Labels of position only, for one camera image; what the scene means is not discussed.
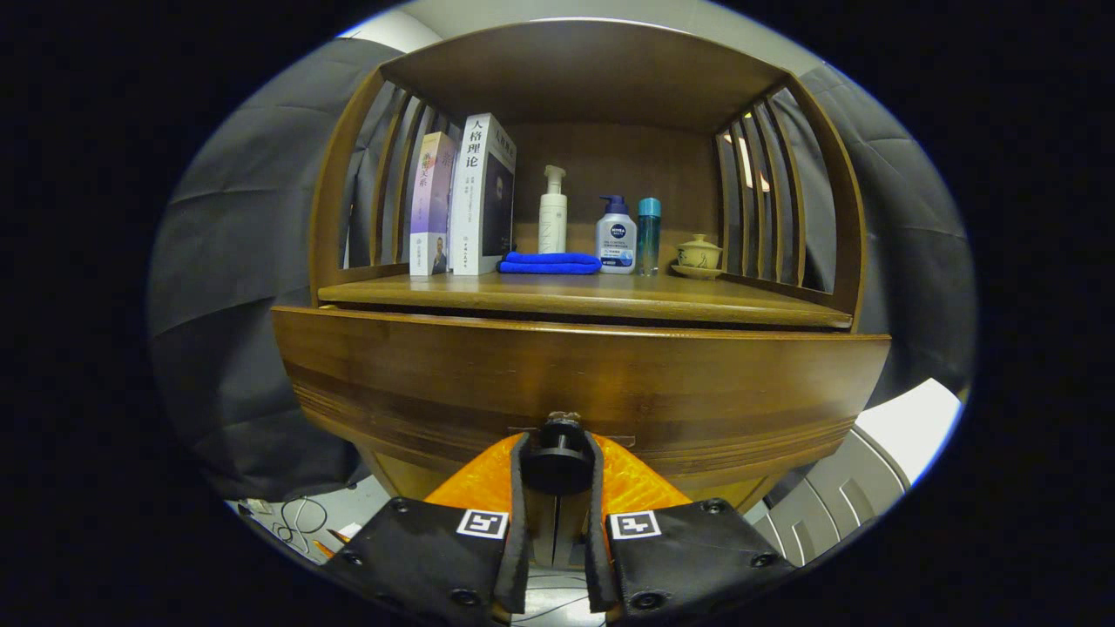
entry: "black knob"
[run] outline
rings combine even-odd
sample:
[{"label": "black knob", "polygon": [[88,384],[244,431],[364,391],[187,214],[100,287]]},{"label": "black knob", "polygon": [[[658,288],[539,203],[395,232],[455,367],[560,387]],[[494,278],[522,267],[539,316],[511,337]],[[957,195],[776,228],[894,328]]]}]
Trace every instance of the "black knob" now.
[{"label": "black knob", "polygon": [[568,417],[552,417],[539,434],[539,447],[523,459],[523,481],[529,488],[564,496],[592,486],[592,454],[581,425]]},{"label": "black knob", "polygon": [[472,590],[457,589],[449,595],[449,599],[457,605],[473,607],[481,605],[479,596]]}]

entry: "blue towel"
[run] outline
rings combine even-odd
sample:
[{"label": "blue towel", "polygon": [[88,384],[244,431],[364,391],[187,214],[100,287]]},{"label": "blue towel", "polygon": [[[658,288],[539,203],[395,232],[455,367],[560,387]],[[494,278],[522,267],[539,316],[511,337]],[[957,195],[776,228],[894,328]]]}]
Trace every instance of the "blue towel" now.
[{"label": "blue towel", "polygon": [[593,274],[600,270],[600,259],[578,252],[520,254],[508,252],[500,262],[500,271],[513,274]]}]

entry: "book cover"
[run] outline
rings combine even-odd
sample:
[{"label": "book cover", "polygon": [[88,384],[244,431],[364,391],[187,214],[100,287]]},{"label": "book cover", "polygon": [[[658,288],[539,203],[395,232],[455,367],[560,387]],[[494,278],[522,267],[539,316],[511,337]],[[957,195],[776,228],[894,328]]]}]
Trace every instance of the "book cover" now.
[{"label": "book cover", "polygon": [[445,133],[423,137],[410,205],[410,274],[428,277],[449,268],[449,197],[457,143]]},{"label": "book cover", "polygon": [[452,266],[455,274],[493,272],[511,252],[515,143],[492,114],[468,116],[453,190]]}]

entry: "wooden shelf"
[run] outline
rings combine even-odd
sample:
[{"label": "wooden shelf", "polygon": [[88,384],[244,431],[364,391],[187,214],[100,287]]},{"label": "wooden shelf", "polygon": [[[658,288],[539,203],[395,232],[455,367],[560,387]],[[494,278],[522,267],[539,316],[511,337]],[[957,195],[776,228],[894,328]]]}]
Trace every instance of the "wooden shelf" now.
[{"label": "wooden shelf", "polygon": [[786,70],[662,28],[530,22],[469,32],[397,57],[384,76],[464,122],[598,123],[710,136]]},{"label": "wooden shelf", "polygon": [[321,288],[321,302],[847,328],[835,309],[727,281],[615,274],[399,274]]}]

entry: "purple book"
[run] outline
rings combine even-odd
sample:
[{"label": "purple book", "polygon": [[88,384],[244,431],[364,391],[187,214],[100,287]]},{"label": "purple book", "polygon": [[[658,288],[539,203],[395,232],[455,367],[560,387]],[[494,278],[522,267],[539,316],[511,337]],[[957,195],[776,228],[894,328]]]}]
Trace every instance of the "purple book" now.
[{"label": "purple book", "polygon": [[428,277],[449,269],[449,192],[457,143],[445,133],[421,139],[410,205],[410,274]]}]

